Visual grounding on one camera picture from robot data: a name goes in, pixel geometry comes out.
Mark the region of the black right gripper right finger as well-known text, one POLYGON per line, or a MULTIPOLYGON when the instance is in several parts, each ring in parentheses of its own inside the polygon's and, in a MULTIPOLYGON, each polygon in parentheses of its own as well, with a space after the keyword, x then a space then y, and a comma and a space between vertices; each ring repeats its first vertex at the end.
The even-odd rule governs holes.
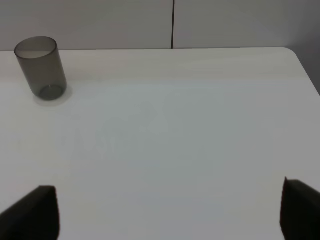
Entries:
POLYGON ((318 240, 320 193, 300 180, 286 178, 279 223, 285 240, 318 240))

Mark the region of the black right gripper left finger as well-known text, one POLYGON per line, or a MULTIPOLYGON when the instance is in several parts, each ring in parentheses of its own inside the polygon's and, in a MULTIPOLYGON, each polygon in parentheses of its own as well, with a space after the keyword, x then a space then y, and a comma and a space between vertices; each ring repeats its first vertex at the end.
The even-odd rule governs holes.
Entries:
POLYGON ((31 191, 0 214, 2 240, 57 240, 60 212, 54 186, 31 191))

